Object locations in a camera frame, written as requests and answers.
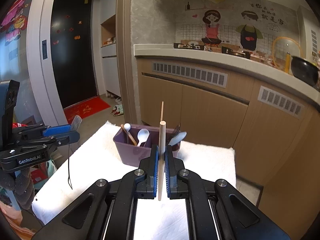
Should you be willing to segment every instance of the white plastic spoon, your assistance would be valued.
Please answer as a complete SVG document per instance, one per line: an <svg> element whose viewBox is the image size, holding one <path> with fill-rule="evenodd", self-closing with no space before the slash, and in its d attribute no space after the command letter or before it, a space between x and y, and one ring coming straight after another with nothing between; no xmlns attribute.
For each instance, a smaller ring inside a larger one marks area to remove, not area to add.
<svg viewBox="0 0 320 240"><path fill-rule="evenodd" d="M138 147L141 145L141 143L147 141L149 134L150 134L149 131L145 128L141 129L138 132L138 140L139 140Z"/></svg>
<svg viewBox="0 0 320 240"><path fill-rule="evenodd" d="M175 137L173 137L170 142L168 143L168 145L176 145L178 142L182 141L185 136L187 135L187 132L181 132L181 133L178 133Z"/></svg>
<svg viewBox="0 0 320 240"><path fill-rule="evenodd" d="M127 131L127 143L129 144L129 134L128 134L128 132L131 129L131 125L129 123L125 123L123 127Z"/></svg>

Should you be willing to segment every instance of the kitchen counter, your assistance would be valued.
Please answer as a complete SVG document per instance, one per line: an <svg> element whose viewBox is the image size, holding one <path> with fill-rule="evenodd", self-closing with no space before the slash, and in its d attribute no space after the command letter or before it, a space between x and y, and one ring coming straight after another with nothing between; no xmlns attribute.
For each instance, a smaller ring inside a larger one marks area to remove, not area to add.
<svg viewBox="0 0 320 240"><path fill-rule="evenodd" d="M296 95L320 112L320 93L316 89L292 75L253 60L209 51L174 49L172 44L135 44L134 55L212 65L246 74Z"/></svg>

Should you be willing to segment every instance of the red door mat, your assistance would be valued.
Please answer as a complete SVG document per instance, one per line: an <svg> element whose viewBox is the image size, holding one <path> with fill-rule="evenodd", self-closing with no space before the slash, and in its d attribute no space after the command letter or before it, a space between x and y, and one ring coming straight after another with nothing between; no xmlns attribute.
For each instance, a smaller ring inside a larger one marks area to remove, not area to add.
<svg viewBox="0 0 320 240"><path fill-rule="evenodd" d="M79 115L82 119L109 108L110 106L99 97L91 98L75 106L64 109L68 123L72 123L73 118Z"/></svg>

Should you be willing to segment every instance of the gas stove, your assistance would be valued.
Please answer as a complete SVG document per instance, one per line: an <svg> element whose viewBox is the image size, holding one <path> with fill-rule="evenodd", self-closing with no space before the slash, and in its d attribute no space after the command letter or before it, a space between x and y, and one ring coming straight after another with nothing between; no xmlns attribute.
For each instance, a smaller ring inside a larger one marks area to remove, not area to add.
<svg viewBox="0 0 320 240"><path fill-rule="evenodd" d="M174 43L173 47L175 49L194 49L194 50L204 50L204 45L199 45L199 44L183 44L183 43Z"/></svg>

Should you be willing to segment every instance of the metal screw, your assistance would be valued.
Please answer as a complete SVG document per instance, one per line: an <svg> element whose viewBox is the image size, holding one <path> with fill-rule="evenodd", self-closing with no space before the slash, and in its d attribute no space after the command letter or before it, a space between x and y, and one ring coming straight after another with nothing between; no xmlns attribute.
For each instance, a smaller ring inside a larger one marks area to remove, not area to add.
<svg viewBox="0 0 320 240"><path fill-rule="evenodd" d="M105 179L98 179L96 182L96 185L98 187L103 187L104 185L106 185L107 181Z"/></svg>
<svg viewBox="0 0 320 240"><path fill-rule="evenodd" d="M137 176L141 176L143 175L144 171L142 169L137 169L134 171L134 174L137 175Z"/></svg>
<svg viewBox="0 0 320 240"><path fill-rule="evenodd" d="M182 176L188 176L190 174L190 171L186 170L186 169L182 169L179 171L180 175Z"/></svg>
<svg viewBox="0 0 320 240"><path fill-rule="evenodd" d="M225 187L227 185L227 181L224 180L224 179L218 179L217 180L217 184L220 186L220 187Z"/></svg>

